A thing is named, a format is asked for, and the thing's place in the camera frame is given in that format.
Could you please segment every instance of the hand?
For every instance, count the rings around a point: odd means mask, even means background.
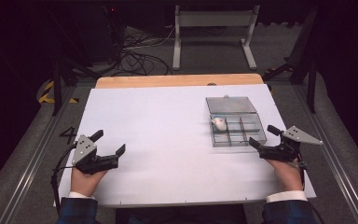
[[[95,173],[94,175],[84,175],[75,167],[72,168],[71,191],[91,197],[107,172],[106,170]]]
[[[266,160],[275,169],[283,191],[303,190],[300,169],[282,161]]]

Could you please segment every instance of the suit sleeve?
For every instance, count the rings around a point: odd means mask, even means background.
[[[310,203],[300,200],[266,203],[263,218],[268,224],[317,224]]]
[[[92,199],[62,198],[56,224],[94,224],[98,202]]]

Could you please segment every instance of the white table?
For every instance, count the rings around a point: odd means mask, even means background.
[[[99,205],[248,203],[280,191],[273,169],[252,147],[212,146],[205,98],[226,94],[249,97],[266,145],[279,144],[267,126],[285,126],[265,84],[92,90],[78,135],[103,130],[100,156],[127,147],[95,193]],[[70,174],[62,175],[61,196],[69,192]],[[306,195],[316,197],[307,175]]]

